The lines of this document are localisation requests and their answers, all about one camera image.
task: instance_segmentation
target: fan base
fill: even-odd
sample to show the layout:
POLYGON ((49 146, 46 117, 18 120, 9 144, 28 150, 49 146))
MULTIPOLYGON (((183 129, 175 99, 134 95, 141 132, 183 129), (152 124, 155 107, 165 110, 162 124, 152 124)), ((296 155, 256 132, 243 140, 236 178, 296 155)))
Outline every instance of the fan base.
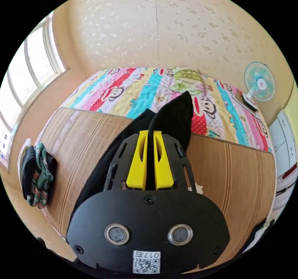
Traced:
POLYGON ((243 100, 243 103, 252 111, 255 112, 258 110, 256 103, 253 100, 249 99, 247 94, 242 93, 242 100, 243 100))

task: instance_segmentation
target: bed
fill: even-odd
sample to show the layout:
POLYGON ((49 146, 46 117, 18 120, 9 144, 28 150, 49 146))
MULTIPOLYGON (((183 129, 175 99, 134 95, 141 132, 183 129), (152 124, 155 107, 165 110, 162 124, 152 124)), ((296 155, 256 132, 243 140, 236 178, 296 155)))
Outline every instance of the bed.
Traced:
POLYGON ((62 107, 135 119, 146 108, 157 112, 188 90, 193 99, 192 133, 272 152, 268 128, 233 97, 237 88, 201 75, 200 80, 175 78, 172 69, 118 68, 101 70, 83 82, 62 107))
POLYGON ((192 70, 187 76, 176 71, 100 70, 49 119, 36 143, 57 159, 58 175, 43 211, 64 238, 80 190, 113 138, 146 108, 157 112, 186 90, 194 108, 187 154, 197 191, 219 206, 232 236, 216 265, 233 258, 252 228, 271 214, 275 157, 262 114, 241 106, 237 88, 192 70))

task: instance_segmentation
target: hanging clothes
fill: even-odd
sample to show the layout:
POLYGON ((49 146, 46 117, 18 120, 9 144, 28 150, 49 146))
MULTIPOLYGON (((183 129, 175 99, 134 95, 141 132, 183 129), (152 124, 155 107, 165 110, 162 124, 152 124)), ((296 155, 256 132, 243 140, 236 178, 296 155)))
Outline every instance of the hanging clothes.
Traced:
POLYGON ((50 155, 43 143, 36 148, 30 146, 23 158, 21 185, 23 197, 31 206, 45 207, 52 192, 56 176, 57 160, 50 155))
POLYGON ((48 189, 53 181, 47 165, 47 150, 42 142, 35 148, 35 159, 38 169, 33 175, 31 192, 27 195, 27 201, 32 207, 37 206, 42 209, 46 206, 48 189))

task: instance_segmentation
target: black cloth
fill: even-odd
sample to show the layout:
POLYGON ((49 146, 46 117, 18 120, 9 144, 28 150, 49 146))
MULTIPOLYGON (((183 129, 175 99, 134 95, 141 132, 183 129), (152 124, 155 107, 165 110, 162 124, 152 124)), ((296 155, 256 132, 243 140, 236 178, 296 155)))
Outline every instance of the black cloth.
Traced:
MULTIPOLYGON (((268 227, 266 228, 266 230, 263 232, 262 236, 260 237, 260 239, 258 240, 258 243, 264 238, 264 236, 267 234, 267 232, 271 229, 271 227, 274 224, 274 219, 270 221, 268 227)), ((260 230, 263 225, 266 223, 266 218, 259 224, 257 224, 253 230, 251 231, 251 234, 249 235, 248 239, 246 240, 246 242, 244 243, 244 245, 242 246, 242 248, 239 250, 239 252, 236 254, 235 258, 238 258, 240 256, 243 255, 243 251, 250 245, 250 243, 255 239, 255 234, 258 230, 260 230)))
POLYGON ((23 197, 27 200, 27 195, 31 193, 31 184, 35 171, 38 169, 34 146, 30 146, 26 151, 22 161, 22 190, 23 197))
POLYGON ((92 171, 74 205, 70 221, 74 212, 85 200, 103 190, 110 163, 124 139, 142 130, 148 130, 148 147, 150 143, 153 146, 153 131, 159 130, 176 138, 186 150, 190 141, 192 117, 192 98, 189 92, 184 92, 164 105, 157 114, 146 109, 139 117, 133 120, 113 140, 92 171))
MULTIPOLYGON (((47 152, 47 166, 49 168, 50 173, 53 176, 53 181, 54 181, 56 177, 57 160, 48 152, 47 152)), ((36 163, 36 154, 35 154, 34 146, 30 146, 23 157, 23 161, 21 165, 22 190, 23 190, 23 197, 26 200, 27 200, 27 195, 31 194, 32 179, 35 171, 40 173, 40 169, 38 168, 36 163)), ((53 188, 53 182, 49 187, 48 201, 52 194, 51 193, 52 188, 53 188)))
MULTIPOLYGON (((258 224, 256 226, 256 228, 260 229, 260 225, 264 224, 264 222, 261 222, 260 224, 258 224)), ((265 232, 263 233, 263 235, 261 236, 261 238, 259 239, 258 243, 265 237, 265 235, 268 233, 268 231, 273 227, 274 224, 274 219, 270 222, 270 225, 267 227, 267 229, 265 230, 265 232)), ((252 234, 253 236, 255 235, 256 230, 253 230, 252 234)), ((41 238, 37 238, 44 246, 45 243, 41 238)), ((201 279, 204 277, 207 277, 209 275, 212 275, 220 270, 222 270, 223 268, 227 267, 228 265, 230 265, 231 263, 237 261, 239 258, 241 258, 244 254, 246 254, 247 252, 251 251, 254 247, 252 247, 250 250, 246 251, 245 253, 242 253, 246 248, 242 248, 242 252, 239 252, 233 259, 222 263, 216 267, 213 268, 209 268, 206 270, 202 270, 199 272, 194 272, 194 273, 189 273, 189 274, 177 274, 171 277, 164 277, 164 278, 169 278, 169 279, 201 279)), ((76 258, 74 261, 69 261, 67 259, 65 259, 62 256, 59 256, 58 254, 56 254, 54 251, 50 250, 52 253, 54 253, 57 257, 59 257, 62 261, 68 263, 69 265, 71 265, 72 267, 74 267, 75 269, 77 269, 78 271, 81 271, 85 274, 88 274, 94 278, 115 278, 115 279, 129 279, 129 278, 136 278, 136 276, 127 276, 127 275, 123 275, 123 274, 116 274, 116 273, 112 273, 111 271, 107 271, 101 268, 98 269, 93 269, 85 264, 83 264, 78 258, 76 258)))

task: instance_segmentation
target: qr code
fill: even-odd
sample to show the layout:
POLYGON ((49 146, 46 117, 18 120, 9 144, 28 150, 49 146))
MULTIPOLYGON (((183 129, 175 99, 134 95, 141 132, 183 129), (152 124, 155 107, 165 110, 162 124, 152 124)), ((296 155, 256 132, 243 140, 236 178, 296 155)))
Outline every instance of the qr code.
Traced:
POLYGON ((133 273, 159 274, 160 252, 134 251, 133 273))

